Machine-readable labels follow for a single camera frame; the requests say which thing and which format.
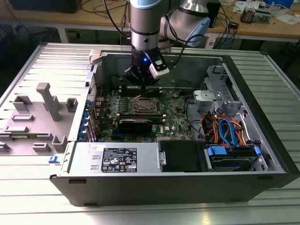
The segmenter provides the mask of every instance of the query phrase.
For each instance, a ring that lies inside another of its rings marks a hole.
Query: gray robot arm
[[[210,23],[206,17],[207,0],[130,0],[130,3],[132,63],[125,77],[134,85],[148,86],[170,72],[158,48],[160,38],[184,43],[195,34],[206,33]],[[162,19],[166,15],[179,38],[172,35]],[[190,40],[190,46],[200,41],[201,38]]]

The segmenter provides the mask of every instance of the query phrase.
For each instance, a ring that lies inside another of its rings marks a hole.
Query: red wire
[[[101,85],[101,93],[100,93],[100,97],[102,96],[102,92],[103,92],[103,88],[102,88],[102,85]]]

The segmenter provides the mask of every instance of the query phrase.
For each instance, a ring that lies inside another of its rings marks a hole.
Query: cable
[[[183,52],[184,52],[185,48],[187,47],[189,41],[192,40],[193,38],[196,38],[196,37],[204,37],[204,36],[203,36],[202,34],[195,34],[195,35],[191,36],[191,37],[186,41],[186,43],[184,44],[184,46],[183,46],[183,48],[182,48],[182,50],[181,50],[181,52],[180,52],[180,54],[179,54],[177,60],[176,60],[175,63],[173,64],[173,67],[172,67],[172,68],[174,68],[174,67],[177,65],[177,63],[180,61],[180,59],[181,59],[181,57],[182,57],[182,55],[183,55]]]
[[[232,143],[233,143],[234,145],[239,145],[239,144],[238,144],[238,141],[236,140],[236,137],[234,136],[234,128],[233,128],[233,125],[232,125],[232,123],[230,122],[229,119],[222,119],[222,120],[220,121],[220,123],[219,123],[219,133],[220,133],[221,138],[223,139],[224,142],[226,142],[227,146],[229,147],[229,146],[230,146],[230,143],[229,143],[229,141],[228,141],[228,140],[224,137],[224,135],[223,135],[222,124],[223,124],[224,122],[228,123],[228,125],[229,125]]]
[[[19,22],[19,24],[21,24],[21,26],[23,26],[27,32],[33,37],[33,39],[35,39],[37,42],[39,42],[39,40],[37,40],[33,35],[32,33],[24,26],[24,24],[13,14],[13,12],[9,9],[7,3],[6,3],[6,0],[4,0],[4,4],[5,4],[5,7],[7,8],[7,10],[9,11],[9,13],[14,17],[15,20],[17,20]]]
[[[103,4],[104,4],[104,6],[105,6],[106,13],[107,13],[109,19],[111,20],[113,26],[115,27],[115,29],[116,29],[122,36],[127,37],[126,34],[124,34],[124,33],[118,28],[118,26],[115,24],[115,22],[113,21],[113,18],[112,18],[112,16],[111,16],[111,14],[109,13],[109,10],[108,10],[107,4],[106,4],[106,0],[103,0]]]
[[[176,84],[175,84],[175,89],[177,89],[178,88],[178,85],[180,84],[180,83],[188,83],[189,85],[191,85],[191,87],[192,88],[194,88],[194,89],[196,89],[196,87],[190,82],[190,81],[187,81],[187,80],[182,80],[182,81],[178,81]]]
[[[202,140],[204,140],[205,142],[207,142],[205,139],[204,139],[204,136],[201,134],[201,132],[199,130],[197,130],[192,124],[191,122],[189,121],[188,119],[188,105],[189,105],[189,102],[191,101],[191,98],[192,98],[193,95],[191,95],[188,99],[188,102],[187,102],[187,108],[186,108],[186,119],[187,119],[187,124],[189,124],[191,126],[191,128],[196,131],[199,136],[202,138]]]
[[[232,3],[230,0],[219,0],[222,6],[231,6]]]
[[[89,11],[89,10],[83,8],[83,6],[84,6],[86,3],[90,2],[90,1],[92,2],[92,6],[93,6],[93,10],[94,10],[94,11]],[[112,2],[111,2],[111,3],[108,3],[108,4],[107,4],[108,6],[111,5],[111,4],[113,4],[113,3],[115,2],[115,0],[109,0],[109,1],[112,1]],[[104,6],[104,5],[102,4],[102,5],[98,5],[98,6],[95,6],[95,7],[94,7],[93,1],[92,1],[92,0],[87,0],[87,1],[85,1],[84,3],[82,3],[82,4],[80,5],[80,8],[81,8],[83,11],[88,12],[88,13],[102,13],[102,12],[105,13],[106,10],[103,10],[103,11],[98,11],[98,10],[97,10],[97,8],[98,8],[98,7],[101,7],[101,6]]]
[[[121,31],[123,32],[124,30],[124,27],[126,25],[126,11],[127,11],[127,6],[128,6],[128,2],[126,2],[125,4],[125,10],[124,10],[124,14],[122,16],[122,19],[121,19]],[[122,45],[122,35],[120,34],[120,45]]]
[[[175,29],[173,28],[173,26],[171,25],[168,15],[165,15],[165,21],[167,22],[167,24],[170,28],[170,31],[173,34],[173,36],[175,37],[176,41],[178,41],[179,39],[178,39],[177,33],[176,33]]]
[[[177,33],[176,33],[176,31],[175,31],[175,29],[174,29],[174,27],[171,25],[168,16],[166,16],[166,15],[165,15],[165,20],[166,20],[166,22],[167,22],[167,24],[168,24],[168,26],[170,28],[170,31],[171,31],[172,35],[175,37],[176,41],[181,41],[183,43],[186,43],[186,42],[188,42],[188,43],[196,43],[196,42],[199,41],[199,40],[198,41],[197,40],[196,41],[188,41],[188,40],[186,41],[186,40],[183,40],[183,39],[179,38],[178,35],[177,35]]]
[[[220,20],[222,20],[226,24],[227,36],[226,36],[226,40],[225,40],[225,43],[226,43],[225,45],[228,45],[229,27],[228,27],[227,22],[224,19],[220,19]]]

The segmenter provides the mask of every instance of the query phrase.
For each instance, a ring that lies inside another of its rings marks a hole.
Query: power supply label
[[[101,170],[104,173],[136,172],[136,148],[104,149]]]

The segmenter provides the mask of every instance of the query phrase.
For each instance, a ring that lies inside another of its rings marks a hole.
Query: black cable
[[[127,6],[128,6],[128,2],[126,2],[126,4],[125,4],[124,14],[123,14],[122,19],[121,19],[121,31],[122,32],[125,28],[126,20],[127,20],[127,17],[126,17]],[[120,45],[122,45],[122,35],[121,34],[120,34]]]
[[[98,7],[104,6],[103,4],[102,4],[102,5],[98,5],[98,6],[93,7],[93,10],[94,10],[94,11],[89,11],[89,10],[87,10],[87,9],[84,9],[83,6],[84,6],[86,3],[90,2],[90,1],[93,3],[92,0],[87,0],[87,1],[85,1],[84,3],[82,3],[82,4],[80,5],[80,8],[81,8],[83,11],[88,12],[88,13],[102,13],[102,12],[106,12],[105,10],[103,10],[103,11],[98,11],[98,10],[97,10]],[[111,1],[112,1],[111,3],[107,4],[108,6],[111,5],[111,4],[113,4],[113,3],[115,2],[115,0],[111,0]]]
[[[219,12],[218,14],[225,16],[225,21],[226,21],[226,23],[227,23],[227,25],[228,25],[228,29],[230,29],[230,27],[229,27],[229,24],[231,23],[230,18],[226,15],[225,10],[224,10],[224,8],[223,8],[222,6],[221,6],[221,8],[222,8],[222,10],[223,10],[224,13],[220,13],[220,12]],[[228,42],[227,45],[233,44],[233,42],[234,42],[234,40],[235,40],[235,35],[236,35],[236,33],[237,33],[237,30],[233,29],[233,32],[234,32],[234,34],[228,39],[228,41],[229,41],[230,39],[233,38],[233,41],[230,42],[230,43]],[[226,33],[226,30],[224,31],[222,37],[221,37],[218,41],[216,41],[217,44],[213,47],[213,49],[215,49],[218,45],[219,45],[219,48],[220,48],[220,47],[226,42],[226,40],[224,40],[224,41],[222,42],[222,38],[224,37],[225,33]]]
[[[21,24],[21,26],[23,26],[25,28],[25,30],[33,37],[33,39],[35,39],[37,42],[39,42],[39,40],[37,40],[32,33],[24,26],[24,24],[13,14],[13,12],[9,9],[6,0],[4,0],[4,4],[5,7],[7,8],[7,10],[9,11],[9,13],[14,17],[15,20],[17,20],[19,22],[19,24]]]
[[[175,88],[178,88],[178,85],[180,83],[188,83],[189,85],[191,85],[192,88],[196,89],[195,86],[190,82],[190,81],[187,81],[187,80],[182,80],[182,81],[178,81],[176,84],[175,84]]]
[[[169,20],[168,16],[165,16],[165,20],[166,20],[166,22],[167,22],[167,24],[168,24],[168,26],[170,28],[170,31],[171,31],[172,35],[176,38],[176,41],[181,41],[183,43],[186,43],[187,42],[186,40],[180,39],[178,37],[178,35],[177,35],[174,27],[170,23],[170,20]]]
[[[177,63],[180,61],[180,59],[181,59],[181,57],[182,57],[182,55],[183,55],[183,52],[184,52],[185,48],[187,47],[188,43],[189,43],[193,38],[196,38],[196,37],[204,37],[204,36],[203,36],[202,34],[195,34],[195,35],[193,35],[193,36],[190,36],[189,39],[185,42],[184,46],[182,47],[182,50],[181,50],[181,52],[180,52],[180,54],[179,54],[177,60],[175,61],[175,63],[174,63],[173,66],[171,67],[171,69],[174,68],[174,66],[176,66]]]
[[[189,121],[188,119],[188,105],[189,105],[189,102],[191,101],[191,98],[192,98],[193,95],[191,95],[187,101],[187,108],[186,108],[186,119],[187,119],[187,123],[191,126],[191,128],[196,131],[199,135],[199,139],[202,138],[202,140],[204,140],[206,142],[206,140],[204,139],[204,136],[203,134],[201,134],[201,132],[199,130],[197,130],[191,123],[196,121],[196,120],[193,120],[192,122]]]
[[[107,13],[109,19],[111,20],[113,26],[115,27],[115,29],[116,29],[122,36],[127,37],[126,34],[124,34],[124,33],[118,28],[118,26],[115,24],[115,22],[113,21],[113,18],[112,18],[112,16],[111,16],[111,14],[109,13],[109,10],[108,10],[107,4],[106,4],[106,0],[103,0],[103,4],[104,4],[104,6],[105,6],[106,13]]]
[[[124,5],[120,5],[120,6],[116,6],[116,7],[113,7],[113,8],[109,8],[108,10],[110,11],[110,10],[113,10],[113,9],[116,9],[116,8],[120,8],[120,7],[123,7],[123,6],[125,6],[125,4]],[[105,13],[106,12],[106,10],[103,10],[103,11],[97,11],[96,13]]]
[[[177,33],[176,33],[175,29],[173,28],[173,26],[171,25],[170,20],[169,20],[169,18],[168,18],[168,15],[165,15],[165,21],[167,22],[167,24],[168,24],[168,26],[169,26],[169,29],[170,29],[171,33],[172,33],[173,36],[176,38],[176,41],[178,41]]]

